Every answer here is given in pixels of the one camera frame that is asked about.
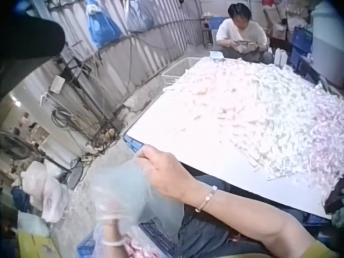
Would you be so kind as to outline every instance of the pile of small plastic packets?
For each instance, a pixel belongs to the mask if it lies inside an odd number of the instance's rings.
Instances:
[[[167,91],[184,121],[175,130],[210,125],[267,179],[303,173],[327,194],[343,174],[344,101],[290,67],[201,61]]]

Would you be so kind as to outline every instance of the fan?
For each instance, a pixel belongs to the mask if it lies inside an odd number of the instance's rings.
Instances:
[[[47,159],[62,169],[62,173],[57,179],[60,183],[66,184],[71,190],[76,187],[83,174],[81,159],[75,161],[74,164],[71,165],[71,169],[65,168],[46,155],[45,152],[36,148],[36,146],[26,143],[24,140],[12,133],[0,131],[0,146],[1,151],[13,160],[24,160],[32,156],[37,160]]]

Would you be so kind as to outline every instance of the white plastic bin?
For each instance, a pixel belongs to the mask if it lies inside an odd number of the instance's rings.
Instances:
[[[165,87],[174,84],[183,74],[185,74],[185,70],[190,69],[201,59],[202,58],[184,58],[172,67],[168,68],[161,75]]]
[[[328,1],[313,16],[313,67],[337,87],[344,87],[344,20]]]

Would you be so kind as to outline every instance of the woman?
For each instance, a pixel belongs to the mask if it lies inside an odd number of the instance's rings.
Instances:
[[[337,257],[317,242],[290,214],[269,204],[231,194],[226,191],[226,185],[219,184],[216,178],[213,182],[208,181],[208,184],[196,180],[170,153],[145,146],[138,152],[137,162],[147,173],[152,187],[160,194],[185,204],[182,228],[178,234],[179,246],[186,247],[181,252],[183,257],[234,257],[231,255],[239,254],[238,251],[246,255],[235,258],[271,257],[266,254],[290,258]],[[259,244],[240,246],[233,241],[226,242],[223,227],[212,223],[198,224],[200,232],[197,238],[189,233],[187,239],[183,239],[182,233],[188,229],[187,224],[193,223],[198,215],[215,217],[248,238],[262,243],[268,251],[259,250]],[[104,224],[104,241],[114,243],[114,246],[105,247],[106,258],[127,257],[116,220]]]
[[[242,4],[231,4],[228,8],[230,19],[222,22],[216,34],[217,47],[225,58],[243,58],[249,62],[273,63],[274,57],[268,52],[268,39],[263,28],[251,20],[250,9]],[[249,41],[240,45],[238,41]]]

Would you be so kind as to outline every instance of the concrete floor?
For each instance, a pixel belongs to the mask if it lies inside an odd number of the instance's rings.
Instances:
[[[209,52],[207,50],[198,48],[187,51],[180,59],[186,56],[202,57],[208,55]],[[138,89],[124,103],[125,108],[119,113],[121,120],[124,120],[126,125],[130,126],[140,116],[145,107],[160,94],[162,88],[162,78],[161,75],[158,75]],[[62,258],[77,257],[76,246],[95,227],[95,208],[89,195],[92,174],[97,173],[102,167],[117,166],[131,159],[133,155],[134,153],[126,146],[123,140],[119,140],[105,155],[97,158],[92,163],[84,179],[79,183],[74,192],[71,192],[64,218],[51,228],[52,239]]]

